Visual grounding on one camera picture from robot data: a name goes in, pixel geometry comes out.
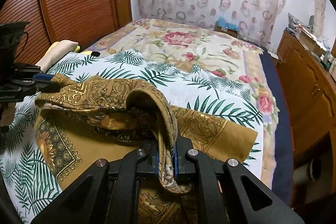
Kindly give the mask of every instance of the brown cloth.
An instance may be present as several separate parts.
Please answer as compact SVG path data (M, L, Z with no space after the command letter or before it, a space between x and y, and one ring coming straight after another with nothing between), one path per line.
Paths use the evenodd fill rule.
M192 140L194 148L222 161L233 157L243 162L257 136L225 119L169 105L159 90L143 80L107 80L96 75L77 83L60 74L53 80L62 88L58 93L37 96L35 103L43 110L35 130L37 144L62 189L95 160L121 159L142 139L154 136L159 147L160 184L169 192L187 193L192 186L178 185L173 176L172 148L179 130ZM161 222L168 211L175 215L177 207L182 208L181 201L165 203L162 197L168 193L160 192L150 187L141 191L139 207L143 205L145 222Z

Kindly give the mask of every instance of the folded cloth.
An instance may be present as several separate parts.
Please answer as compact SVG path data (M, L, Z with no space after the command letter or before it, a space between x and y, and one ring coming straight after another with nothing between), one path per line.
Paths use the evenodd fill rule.
M77 49L78 43L70 40L62 40L55 42L50 46L45 55L36 63L36 66L41 67L44 73L68 52L73 52Z
M38 146L47 159L47 165L59 181L64 180L70 172L78 170L75 177L72 176L73 181L98 157L97 153L92 153L91 140L87 136L82 140L78 137L85 131L83 128L76 133L77 137L75 134L70 137L69 131L76 131L76 128L69 125L72 129L68 132L58 130L56 124L60 123L54 122L50 110L58 110L73 120L85 122L89 130L97 135L105 135L115 141L133 145L126 149L128 151L135 149L142 139L154 135L159 147L159 181L172 193L187 193L192 188L191 185L178 185L174 180L172 155L179 130L194 145L199 147L201 144L204 152L223 161L234 157L243 162L257 136L252 129L223 118L171 106L159 90L144 80L104 79L95 75L83 83L77 83L61 74L56 74L52 80L58 82L61 90L58 93L41 93L37 96L35 104L43 111L36 119L35 131ZM68 151L64 150L64 144L68 145ZM95 148L100 150L99 155L102 155L102 149L106 149L108 156L112 147L115 148L116 144L111 143L110 148L108 145L97 145ZM64 150L65 153L61 155L57 149ZM118 158L122 158L128 152L126 150L122 150ZM70 163L69 167L63 163L71 158L70 154L74 156L73 164ZM84 163L83 158L85 164L77 168L80 162Z

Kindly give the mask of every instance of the floral blanket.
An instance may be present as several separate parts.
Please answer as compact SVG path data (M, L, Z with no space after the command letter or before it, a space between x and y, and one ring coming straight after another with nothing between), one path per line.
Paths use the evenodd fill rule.
M136 49L143 56L159 63L171 64L184 72L194 71L194 64L223 79L249 85L255 98L255 107L263 118L263 159L261 181L272 187L274 133L278 124L275 98L267 85L259 54L261 48L240 41L227 34L184 24L156 19L133 21L118 31L100 39L88 50L98 51L101 57L126 49ZM215 87L211 80L194 78L193 81Z
M258 136L243 164L256 177L261 177L263 115L254 106L256 101L244 82L218 77L202 70L198 64L191 67L190 73L185 73L168 63L149 61L137 50L121 51L105 58L70 52L47 73L58 72L77 82L83 82L92 75L106 79L142 79L160 90L172 105L209 113L253 129ZM70 162L69 167L80 164L80 161L77 162L80 155L70 139L66 139L65 146L60 143L65 153L57 154L53 145L59 137L52 128L49 132L34 132L33 123L38 114L35 98L36 95L26 96L23 102L16 104L8 145L0 155L0 170L8 194L24 223L29 223L62 191L48 167L65 159ZM199 141L197 148L205 151L211 145L205 137ZM139 204L147 206L148 202L141 199ZM154 214L164 213L166 207L163 205L167 203L153 205Z

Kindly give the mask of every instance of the metal bolt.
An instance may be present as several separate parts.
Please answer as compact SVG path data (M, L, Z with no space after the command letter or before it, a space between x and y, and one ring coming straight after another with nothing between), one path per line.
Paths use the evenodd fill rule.
M190 156L196 156L198 154L198 150L196 150L196 149L189 149L188 150L188 154Z
M238 161L237 161L236 159L229 159L229 160L227 161L227 163L228 163L230 166L233 166L233 167L235 167L235 166L238 165Z
M146 153L146 150L144 150L143 148L139 148L139 149L137 150L137 154L138 154L139 156L145 155L145 153Z
M97 165L98 167L103 167L105 164L106 164L106 159L99 159L99 160L96 160L96 165Z

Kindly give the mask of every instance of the wooden cabinet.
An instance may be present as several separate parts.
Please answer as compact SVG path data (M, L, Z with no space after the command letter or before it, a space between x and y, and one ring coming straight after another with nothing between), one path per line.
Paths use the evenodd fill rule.
M294 156L336 125L336 83L296 37L284 32L277 66L293 128Z

